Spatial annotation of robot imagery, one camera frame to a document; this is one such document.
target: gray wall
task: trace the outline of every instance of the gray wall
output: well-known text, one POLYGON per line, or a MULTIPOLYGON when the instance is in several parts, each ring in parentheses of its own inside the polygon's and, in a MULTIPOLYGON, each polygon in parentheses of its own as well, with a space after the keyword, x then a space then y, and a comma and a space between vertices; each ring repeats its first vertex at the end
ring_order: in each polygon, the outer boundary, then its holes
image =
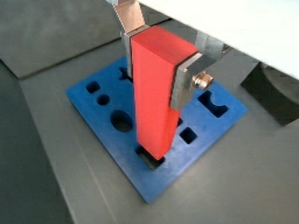
MULTIPOLYGON (((155 24, 166 16, 143 7, 155 24)), ((23 78, 119 38, 106 0, 1 0, 0 59, 23 78)))
POLYGON ((72 223, 23 90, 1 61, 0 223, 72 223))

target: gray table surface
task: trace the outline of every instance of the gray table surface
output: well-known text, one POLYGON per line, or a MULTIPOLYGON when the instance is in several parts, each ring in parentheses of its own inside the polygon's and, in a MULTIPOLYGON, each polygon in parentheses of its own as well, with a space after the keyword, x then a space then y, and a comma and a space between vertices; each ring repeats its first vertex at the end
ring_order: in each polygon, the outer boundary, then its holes
MULTIPOLYGON (((163 26, 194 41, 182 24, 163 26)), ((279 126, 240 87, 256 62, 238 51, 210 72, 248 112, 155 203, 143 202, 64 94, 123 55, 119 40, 21 80, 75 223, 299 223, 299 122, 279 126)))

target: metal bracket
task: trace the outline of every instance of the metal bracket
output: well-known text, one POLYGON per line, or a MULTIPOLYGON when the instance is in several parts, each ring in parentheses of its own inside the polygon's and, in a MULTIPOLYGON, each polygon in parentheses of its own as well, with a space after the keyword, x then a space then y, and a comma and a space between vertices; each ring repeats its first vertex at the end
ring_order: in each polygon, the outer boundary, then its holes
POLYGON ((119 26, 123 32, 131 32, 143 25, 146 25, 144 16, 140 8, 140 4, 136 0, 120 1, 120 0, 107 0, 112 3, 119 26))
POLYGON ((192 98, 195 88, 207 90, 214 81, 206 69, 228 53, 231 48, 218 39, 198 31, 195 46, 199 49, 178 67, 172 84, 172 109, 180 110, 192 98))
POLYGON ((132 0, 107 0, 107 2, 114 4, 114 5, 120 5, 120 4, 124 4, 130 1, 132 1, 132 0))
POLYGON ((123 41, 126 44, 126 59, 127 59, 127 75, 134 78, 134 62, 132 62, 132 47, 131 47, 131 38, 140 32, 143 32, 146 29, 150 28, 150 25, 144 24, 142 27, 139 27, 136 30, 131 32, 126 32, 123 34, 123 41))

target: white panel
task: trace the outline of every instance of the white panel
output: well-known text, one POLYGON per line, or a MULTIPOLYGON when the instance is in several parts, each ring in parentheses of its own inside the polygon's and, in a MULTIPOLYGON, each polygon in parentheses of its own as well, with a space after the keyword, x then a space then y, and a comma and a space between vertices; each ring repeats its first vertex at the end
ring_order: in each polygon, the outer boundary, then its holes
POLYGON ((140 0, 299 80, 298 0, 140 0))

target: circular hole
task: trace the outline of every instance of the circular hole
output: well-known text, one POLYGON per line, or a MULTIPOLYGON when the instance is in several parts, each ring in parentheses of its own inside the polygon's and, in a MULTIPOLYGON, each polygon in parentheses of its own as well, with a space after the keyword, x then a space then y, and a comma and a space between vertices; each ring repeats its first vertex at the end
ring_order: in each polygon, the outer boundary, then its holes
POLYGON ((118 110, 111 115, 111 123, 120 132, 128 132, 134 128, 134 122, 127 112, 118 110))
POLYGON ((99 105, 107 105, 110 102, 110 97, 108 95, 103 94, 99 98, 98 98, 98 104, 99 105))

